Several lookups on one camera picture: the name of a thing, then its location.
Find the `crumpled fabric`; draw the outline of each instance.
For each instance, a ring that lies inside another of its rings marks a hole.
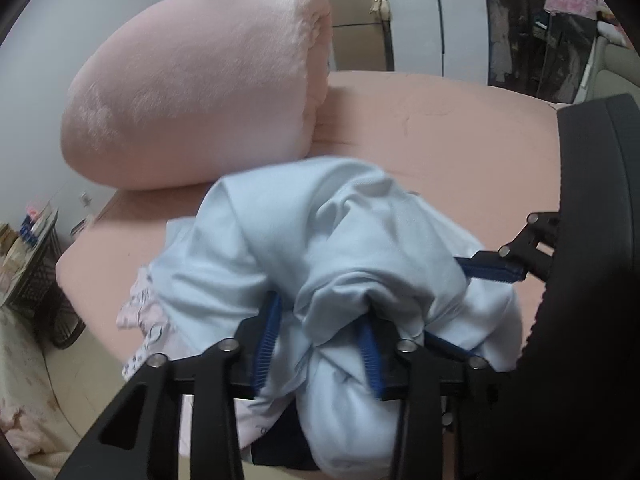
[[[15,406],[6,399],[0,399],[0,431],[21,458],[58,451],[28,408]]]
[[[370,392],[352,322],[373,300],[405,338],[421,344],[428,330],[497,370],[513,367],[522,338],[513,288],[468,280],[453,258],[481,248],[380,168],[327,156],[222,178],[194,219],[169,223],[148,268],[194,352],[232,337],[276,290],[282,325],[252,402],[267,410],[295,395],[318,466],[373,480],[388,474],[399,403]]]

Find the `metal bolt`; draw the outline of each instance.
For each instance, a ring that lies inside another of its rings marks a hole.
[[[396,348],[403,354],[408,354],[411,352],[415,352],[418,349],[418,345],[410,339],[401,339],[400,341],[398,341]]]
[[[240,346],[238,340],[233,339],[232,337],[228,337],[227,339],[223,339],[218,342],[218,348],[220,348],[223,352],[232,352],[236,350]]]
[[[474,370],[481,370],[482,368],[487,368],[489,363],[485,358],[480,357],[479,355],[474,355],[469,358],[469,366],[471,366]]]
[[[149,359],[146,360],[146,364],[151,366],[152,368],[159,368],[168,360],[169,358],[164,354],[153,354]]]
[[[443,413],[442,414],[442,425],[450,426],[453,423],[453,413]]]

